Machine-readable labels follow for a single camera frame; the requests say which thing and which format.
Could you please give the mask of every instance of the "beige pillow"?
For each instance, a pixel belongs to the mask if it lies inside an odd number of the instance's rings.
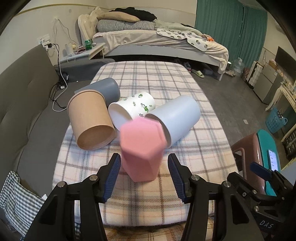
[[[98,20],[101,19],[115,19],[120,21],[126,21],[126,22],[138,22],[140,21],[139,18],[127,14],[125,12],[105,12],[97,16]]]

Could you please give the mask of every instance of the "orange object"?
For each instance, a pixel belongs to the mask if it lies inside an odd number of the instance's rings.
[[[115,138],[115,128],[100,92],[78,92],[70,99],[67,111],[74,137],[81,149],[96,150]]]
[[[121,165],[134,182],[157,177],[167,145],[161,124],[138,117],[120,129]]]
[[[214,41],[214,39],[210,35],[207,35],[207,34],[203,34],[203,35],[201,35],[201,37],[207,38],[207,41],[210,41],[210,42]]]

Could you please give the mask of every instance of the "headboard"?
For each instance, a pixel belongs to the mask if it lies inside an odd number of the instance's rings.
[[[81,41],[92,39],[96,33],[96,25],[98,24],[97,16],[104,11],[100,7],[96,7],[89,15],[82,14],[78,17],[78,26],[80,29]]]

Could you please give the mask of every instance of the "pillow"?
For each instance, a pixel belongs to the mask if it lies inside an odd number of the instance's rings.
[[[97,16],[98,20],[101,19],[115,19],[120,21],[126,21],[126,22],[138,22],[140,21],[139,18],[127,14],[125,12],[105,12]]]
[[[135,23],[114,19],[101,19],[97,24],[98,33],[121,31],[121,30],[154,30],[154,22],[138,21]]]

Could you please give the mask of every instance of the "blue gripper pad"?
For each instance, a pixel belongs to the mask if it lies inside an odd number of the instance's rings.
[[[272,178],[271,170],[261,166],[256,162],[250,164],[250,170],[265,181],[270,181]]]
[[[117,153],[114,153],[113,156],[111,157],[110,162],[112,161],[112,158],[114,155],[117,155],[115,157],[114,163],[109,171],[109,175],[106,178],[105,185],[104,185],[104,194],[102,199],[106,202],[112,195],[113,188],[119,173],[120,165],[121,165],[121,158],[120,155]]]
[[[189,182],[189,178],[192,174],[189,168],[182,166],[175,153],[172,153],[168,156],[168,169],[178,198],[180,198],[183,203],[189,203],[192,196]]]

